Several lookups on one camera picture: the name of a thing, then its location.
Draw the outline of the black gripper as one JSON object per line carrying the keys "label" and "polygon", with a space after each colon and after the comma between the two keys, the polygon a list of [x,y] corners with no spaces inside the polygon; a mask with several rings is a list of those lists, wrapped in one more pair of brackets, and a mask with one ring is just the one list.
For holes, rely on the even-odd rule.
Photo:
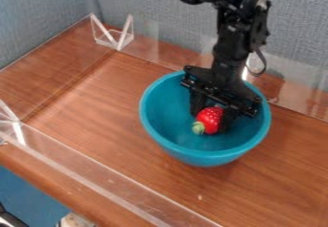
{"label": "black gripper", "polygon": [[195,116],[209,100],[226,108],[219,132],[225,133],[238,115],[253,117],[262,99],[242,80],[250,52],[213,52],[210,68],[186,65],[181,84],[190,89],[190,112]]}

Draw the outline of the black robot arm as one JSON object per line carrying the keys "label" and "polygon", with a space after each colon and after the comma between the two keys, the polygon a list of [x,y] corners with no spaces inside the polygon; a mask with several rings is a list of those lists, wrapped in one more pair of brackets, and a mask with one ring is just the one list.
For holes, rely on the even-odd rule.
{"label": "black robot arm", "polygon": [[261,97],[242,81],[249,54],[258,53],[270,35],[266,27],[270,0],[181,0],[190,5],[209,3],[218,12],[218,41],[209,68],[183,67],[182,84],[190,89],[190,112],[197,114],[210,101],[223,105],[219,131],[238,116],[254,116]]}

